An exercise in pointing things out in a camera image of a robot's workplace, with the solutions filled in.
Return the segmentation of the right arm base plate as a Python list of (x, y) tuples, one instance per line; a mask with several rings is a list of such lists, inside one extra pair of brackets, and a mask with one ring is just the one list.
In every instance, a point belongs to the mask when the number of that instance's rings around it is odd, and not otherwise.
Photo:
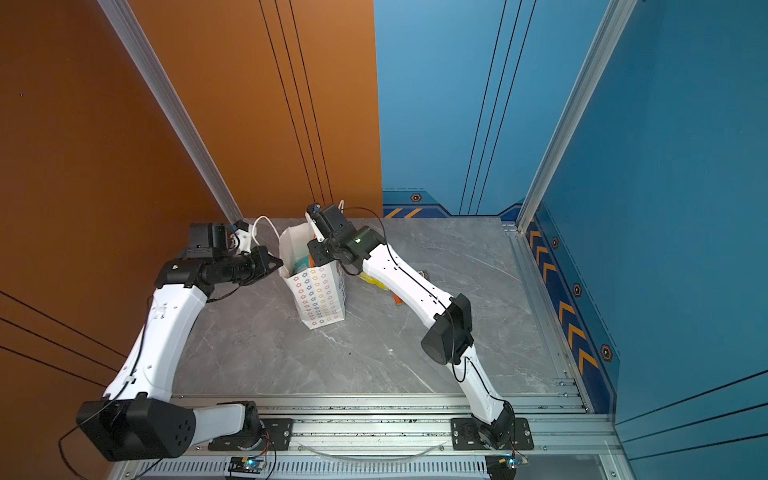
[(489, 427), (473, 417), (450, 420), (452, 448), (456, 451), (532, 451), (535, 448), (529, 422), (516, 417), (508, 428)]

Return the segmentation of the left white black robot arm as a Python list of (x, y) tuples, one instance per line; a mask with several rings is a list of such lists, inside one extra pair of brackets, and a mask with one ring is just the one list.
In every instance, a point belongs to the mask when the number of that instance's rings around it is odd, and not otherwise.
[(166, 262), (147, 318), (102, 398), (81, 405), (76, 424), (111, 462), (178, 458), (193, 445), (238, 437), (257, 446), (265, 428), (252, 401), (185, 408), (172, 403), (174, 375), (192, 327), (219, 284), (251, 285), (282, 267), (264, 246), (248, 252), (200, 247)]

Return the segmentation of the orange snack bag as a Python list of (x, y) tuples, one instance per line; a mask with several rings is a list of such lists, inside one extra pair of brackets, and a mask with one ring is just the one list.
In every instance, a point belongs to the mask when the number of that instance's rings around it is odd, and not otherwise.
[(294, 265), (293, 269), (295, 272), (302, 272), (306, 269), (312, 268), (314, 266), (314, 261), (310, 255), (305, 255), (303, 257), (298, 258)]

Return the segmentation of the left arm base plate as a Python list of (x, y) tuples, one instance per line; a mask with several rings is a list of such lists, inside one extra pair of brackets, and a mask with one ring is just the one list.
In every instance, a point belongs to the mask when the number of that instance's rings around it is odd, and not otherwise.
[(291, 418), (261, 419), (255, 430), (215, 438), (207, 444), (207, 448), (214, 452), (259, 453), (265, 449), (287, 451), (292, 439), (293, 427), (294, 420)]

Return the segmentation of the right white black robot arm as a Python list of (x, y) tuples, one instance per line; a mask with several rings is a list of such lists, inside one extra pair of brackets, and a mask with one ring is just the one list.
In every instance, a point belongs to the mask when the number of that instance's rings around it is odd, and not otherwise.
[(452, 372), (468, 400), (483, 445), (512, 449), (516, 415), (480, 362), (470, 300), (433, 285), (395, 252), (384, 229), (355, 227), (336, 204), (311, 204), (305, 218), (314, 232), (308, 248), (315, 264), (337, 261), (344, 268), (351, 266), (356, 276), (364, 273), (398, 296), (426, 328), (420, 342), (425, 354)]

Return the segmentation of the white patterned paper bag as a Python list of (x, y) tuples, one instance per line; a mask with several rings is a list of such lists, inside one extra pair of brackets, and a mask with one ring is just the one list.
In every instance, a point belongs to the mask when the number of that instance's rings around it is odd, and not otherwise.
[(277, 232), (272, 220), (259, 216), (250, 227), (251, 238), (258, 244), (258, 226), (266, 222), (278, 240), (277, 257), (284, 265), (278, 270), (279, 276), (289, 289), (298, 315), (309, 330), (341, 322), (345, 319), (346, 289), (342, 269), (337, 261), (324, 266), (314, 266), (302, 272), (295, 272), (295, 261), (310, 255), (307, 244), (314, 239), (311, 226), (305, 221), (296, 226)]

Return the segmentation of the yellow snack bag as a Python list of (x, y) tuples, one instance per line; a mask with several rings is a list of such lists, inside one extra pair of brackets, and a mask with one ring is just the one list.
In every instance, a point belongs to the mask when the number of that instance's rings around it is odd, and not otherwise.
[(385, 291), (389, 290), (389, 288), (383, 282), (381, 282), (380, 280), (378, 280), (378, 279), (374, 278), (373, 276), (368, 275), (368, 274), (366, 274), (364, 272), (361, 272), (359, 274), (359, 278), (361, 280), (363, 280), (364, 282), (366, 282), (368, 284), (371, 284), (371, 285), (374, 285), (374, 286), (376, 286), (376, 287), (378, 287), (378, 288), (380, 288), (382, 290), (385, 290)]

